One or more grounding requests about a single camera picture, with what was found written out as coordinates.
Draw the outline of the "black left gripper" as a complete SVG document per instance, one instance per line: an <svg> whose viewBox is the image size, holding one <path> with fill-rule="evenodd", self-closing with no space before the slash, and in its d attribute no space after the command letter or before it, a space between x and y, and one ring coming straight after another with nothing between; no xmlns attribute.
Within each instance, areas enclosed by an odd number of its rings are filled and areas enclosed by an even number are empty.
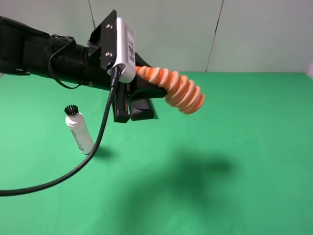
<svg viewBox="0 0 313 235"><path fill-rule="evenodd" d="M98 46L88 44L85 58L84 75L89 80L89 85L93 88L109 90L111 86L111 72L117 56L116 46ZM150 65L135 53L136 66ZM167 91L157 85L151 84L143 78L136 76L128 84L118 83L116 95L112 102L113 121L126 123L130 119L128 100L133 102L142 99L164 98Z"/></svg>

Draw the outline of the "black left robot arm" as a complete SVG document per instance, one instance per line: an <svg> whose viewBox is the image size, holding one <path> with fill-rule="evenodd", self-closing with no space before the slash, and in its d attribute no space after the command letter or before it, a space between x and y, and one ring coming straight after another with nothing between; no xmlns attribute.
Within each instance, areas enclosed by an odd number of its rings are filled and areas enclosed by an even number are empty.
<svg viewBox="0 0 313 235"><path fill-rule="evenodd" d="M31 28L21 22L0 19L0 71L11 75L38 75L69 88L88 86L109 90L112 72L119 71L112 102L114 121L147 120L155 116L152 98L163 98L164 88L136 75L145 62L136 54L131 30L112 11L92 32L87 46L70 36Z"/></svg>

